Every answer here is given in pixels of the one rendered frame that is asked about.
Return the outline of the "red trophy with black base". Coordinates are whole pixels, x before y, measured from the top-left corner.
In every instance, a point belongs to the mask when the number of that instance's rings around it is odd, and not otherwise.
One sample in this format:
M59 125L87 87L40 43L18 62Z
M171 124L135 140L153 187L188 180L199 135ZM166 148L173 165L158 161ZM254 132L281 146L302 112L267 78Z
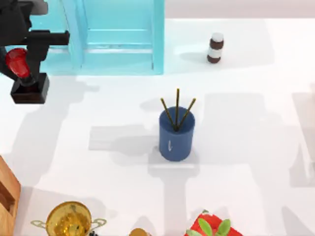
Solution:
M16 104L44 104L50 81L46 73L33 73L27 64L27 50L15 48L5 56L8 68L18 77L11 89Z

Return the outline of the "grey rounded box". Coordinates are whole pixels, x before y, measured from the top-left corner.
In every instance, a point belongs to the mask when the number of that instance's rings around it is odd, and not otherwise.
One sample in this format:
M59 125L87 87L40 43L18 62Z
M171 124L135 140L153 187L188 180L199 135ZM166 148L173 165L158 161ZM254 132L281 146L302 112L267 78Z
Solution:
M46 15L48 13L48 2L45 0L31 0L33 2L32 15Z

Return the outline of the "light blue rack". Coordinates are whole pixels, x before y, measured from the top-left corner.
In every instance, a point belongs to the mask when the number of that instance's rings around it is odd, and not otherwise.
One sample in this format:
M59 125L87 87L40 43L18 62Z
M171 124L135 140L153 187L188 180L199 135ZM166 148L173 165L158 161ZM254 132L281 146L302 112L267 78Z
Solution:
M45 0L35 30L69 31L41 69L51 75L152 75L164 72L165 0Z

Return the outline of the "wooden cupboard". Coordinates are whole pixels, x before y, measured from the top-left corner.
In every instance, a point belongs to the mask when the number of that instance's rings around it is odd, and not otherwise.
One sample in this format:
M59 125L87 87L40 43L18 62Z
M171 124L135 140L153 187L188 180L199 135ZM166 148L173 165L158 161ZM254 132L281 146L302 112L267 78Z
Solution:
M0 236L13 236L21 185L0 156Z

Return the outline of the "thin brown stick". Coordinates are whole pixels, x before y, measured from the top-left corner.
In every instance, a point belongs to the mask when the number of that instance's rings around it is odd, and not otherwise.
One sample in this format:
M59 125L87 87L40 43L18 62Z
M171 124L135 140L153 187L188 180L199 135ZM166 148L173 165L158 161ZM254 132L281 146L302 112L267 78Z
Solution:
M175 127L174 127L174 130L175 130L175 131L178 131L178 129L179 129L179 125L178 125L179 99L180 99L180 89L177 88L177 93L176 93L176 107L175 107Z
M183 123L184 123L186 117L187 117L188 114L190 113L190 110L191 110L191 108L192 108L192 106L194 105L195 102L196 102L196 98L193 98L192 101L191 101L191 103L190 103L190 105L189 105L189 107L187 108L187 110L186 110L184 116L182 117L182 120L180 121L179 125L177 126L178 130L179 130L179 129L181 128L181 126L183 125Z
M162 105L163 105L163 107L164 107L165 113L167 114L167 117L169 118L169 121L170 121L170 123L171 123L171 126L172 126L173 130L175 131L175 130L176 130L176 125L174 124L174 122L173 122L173 120L172 120L172 117L171 117L171 115L170 115L170 113L169 113L169 110L168 110L168 108L167 108L167 106L166 106L166 103L165 103L165 101L164 101L163 98L161 98L160 100L161 100Z

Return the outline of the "blue cylindrical cup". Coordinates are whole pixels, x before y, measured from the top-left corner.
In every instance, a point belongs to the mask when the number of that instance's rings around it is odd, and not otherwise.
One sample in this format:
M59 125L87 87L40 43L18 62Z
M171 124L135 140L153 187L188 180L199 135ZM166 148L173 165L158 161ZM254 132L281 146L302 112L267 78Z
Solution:
M173 162L186 159L191 152L194 127L195 118L189 112L179 131L174 131L166 111L163 111L159 116L158 147L161 155Z

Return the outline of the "brown and white bottle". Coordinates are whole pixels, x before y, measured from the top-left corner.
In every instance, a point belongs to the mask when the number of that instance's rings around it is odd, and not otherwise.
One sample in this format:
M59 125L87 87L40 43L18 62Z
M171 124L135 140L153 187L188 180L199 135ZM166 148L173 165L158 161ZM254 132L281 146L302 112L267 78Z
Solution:
M218 63L221 59L224 46L224 37L220 32L214 32L209 41L207 60L209 63Z

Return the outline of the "golden round object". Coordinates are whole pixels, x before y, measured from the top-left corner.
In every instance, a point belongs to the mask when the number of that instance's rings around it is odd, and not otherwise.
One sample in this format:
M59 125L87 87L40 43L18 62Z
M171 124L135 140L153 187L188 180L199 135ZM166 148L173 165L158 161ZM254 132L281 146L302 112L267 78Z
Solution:
M142 228L135 228L129 233L129 236L150 236L150 234Z

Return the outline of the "red pot with green plant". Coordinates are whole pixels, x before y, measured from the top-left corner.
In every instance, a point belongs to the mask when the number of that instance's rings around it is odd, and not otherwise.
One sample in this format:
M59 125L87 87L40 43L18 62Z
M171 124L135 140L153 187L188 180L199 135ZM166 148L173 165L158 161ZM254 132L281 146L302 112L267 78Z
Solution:
M184 236L243 236L233 227L229 219L221 220L207 210L203 210Z

